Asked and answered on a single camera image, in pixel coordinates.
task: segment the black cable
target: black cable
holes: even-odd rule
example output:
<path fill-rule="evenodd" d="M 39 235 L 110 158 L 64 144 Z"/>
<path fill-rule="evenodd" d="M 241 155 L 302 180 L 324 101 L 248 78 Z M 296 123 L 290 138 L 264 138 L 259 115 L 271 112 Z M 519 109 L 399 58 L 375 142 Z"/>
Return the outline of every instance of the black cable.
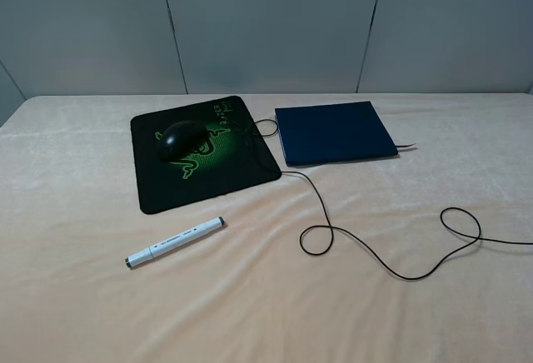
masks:
<path fill-rule="evenodd" d="M 233 124 L 237 125 L 239 128 L 241 128 L 241 126 L 236 123 L 236 122 L 233 122 L 233 121 L 229 121 L 229 122 L 232 122 Z M 259 123 L 263 123 L 263 122 L 272 122 L 276 125 L 276 130 L 274 130 L 274 132 L 272 133 L 269 133 L 269 134 L 261 134 L 259 132 L 259 130 L 257 130 L 257 132 L 254 132 L 253 129 L 246 129 L 244 131 L 244 135 L 246 136 L 247 135 L 247 132 L 249 132 L 251 135 L 253 136 L 256 136 L 256 137 L 272 137 L 272 136 L 275 136 L 277 133 L 278 133 L 278 130 L 279 130 L 279 127 L 277 125 L 277 122 L 273 119 L 262 119 L 262 120 L 259 120 L 257 122 L 254 123 L 254 127 L 257 129 L 257 124 Z M 250 147 L 250 144 L 248 144 L 247 142 L 247 147 L 251 150 L 251 153 L 252 155 L 255 157 L 255 154 L 253 152 L 253 150 L 251 149 Z M 327 213 L 327 209 L 326 209 L 326 204 L 324 203 L 324 200 L 322 199 L 322 196 L 320 195 L 320 192 L 318 191 L 318 189 L 316 188 L 315 186 L 315 183 L 311 180 L 311 178 L 309 178 L 307 176 L 307 174 L 304 174 L 302 172 L 295 172 L 295 171 L 281 171 L 281 170 L 274 170 L 274 169 L 269 169 L 268 167 L 264 167 L 264 165 L 262 164 L 262 162 L 258 161 L 257 162 L 260 164 L 260 166 L 265 169 L 265 170 L 268 170 L 270 172 L 276 172 L 276 173 L 281 173 L 281 174 L 296 174 L 298 176 L 302 176 L 304 177 L 308 182 L 309 184 L 311 184 L 313 190 L 315 191 L 316 193 L 316 196 L 318 196 L 318 200 L 320 201 L 321 203 L 321 206 L 322 206 L 322 210 L 324 212 L 324 217 L 326 218 L 326 223 L 327 224 L 316 224 L 314 226 L 309 226 L 308 228 L 306 228 L 304 231 L 301 232 L 300 234 L 300 248 L 307 254 L 307 255 L 311 255 L 311 256 L 322 256 L 322 255 L 325 255 L 330 249 L 331 247 L 333 246 L 333 242 L 335 241 L 335 232 L 334 230 L 336 231 L 339 231 L 341 232 L 342 234 L 346 235 L 346 236 L 349 236 L 351 237 L 352 239 L 354 239 L 355 241 L 359 242 L 361 245 L 363 245 L 367 251 L 369 251 L 382 265 L 383 267 L 385 267 L 385 269 L 387 271 L 389 271 L 393 276 L 395 277 L 398 277 L 398 278 L 401 278 L 402 280 L 406 280 L 406 281 L 419 281 L 419 280 L 422 280 L 424 278 L 427 278 L 429 277 L 431 274 L 433 274 L 440 266 L 442 263 L 444 263 L 446 260 L 448 260 L 448 258 L 450 258 L 451 256 L 455 255 L 457 252 L 459 251 L 462 251 L 463 249 L 466 249 L 468 246 L 472 246 L 474 245 L 475 243 L 477 243 L 478 241 L 487 241 L 487 242 L 497 242 L 497 243 L 500 243 L 500 244 L 509 244 L 509 245 L 533 245 L 533 242 L 516 242 L 516 241 L 505 241 L 505 240 L 497 240 L 495 238 L 484 238 L 481 236 L 481 224 L 479 223 L 479 221 L 477 220 L 477 218 L 472 215 L 469 211 L 465 210 L 465 209 L 461 209 L 460 207 L 447 207 L 446 209 L 444 209 L 443 211 L 441 211 L 441 214 L 440 214 L 440 219 L 441 219 L 441 224 L 448 230 L 448 231 L 451 231 L 453 232 L 454 234 L 458 235 L 458 236 L 463 236 L 463 237 L 466 237 L 466 238 L 471 238 L 473 241 L 470 241 L 468 242 L 467 244 L 463 245 L 463 246 L 460 246 L 456 249 L 454 249 L 453 251 L 451 251 L 450 253 L 444 255 L 434 266 L 431 270 L 429 270 L 427 273 L 425 274 L 422 274 L 420 276 L 403 276 L 402 274 L 398 273 L 397 271 L 395 271 L 394 269 L 392 269 L 389 265 L 387 265 L 383 259 L 381 259 L 379 257 L 379 255 L 366 243 L 364 242 L 361 238 L 359 238 L 358 236 L 356 236 L 354 233 L 342 228 L 342 227 L 337 227 L 337 226 L 333 226 L 331 224 L 331 219 L 330 219 L 330 216 L 329 214 Z M 466 215 L 468 215 L 477 225 L 477 236 L 469 236 L 468 234 L 465 234 L 463 232 L 460 232 L 458 230 L 454 230 L 453 228 L 451 228 L 450 226 L 448 226 L 446 224 L 446 222 L 444 221 L 444 214 L 448 211 L 460 211 L 462 213 L 465 213 Z M 304 239 L 306 237 L 307 234 L 309 234 L 309 232 L 311 232 L 312 230 L 316 229 L 316 228 L 326 228 L 326 229 L 329 229 L 330 230 L 330 242 L 328 244 L 328 246 L 323 250 L 323 251 L 319 251 L 319 252 L 311 252 L 309 251 L 308 249 L 306 249 L 305 245 L 304 245 Z"/>

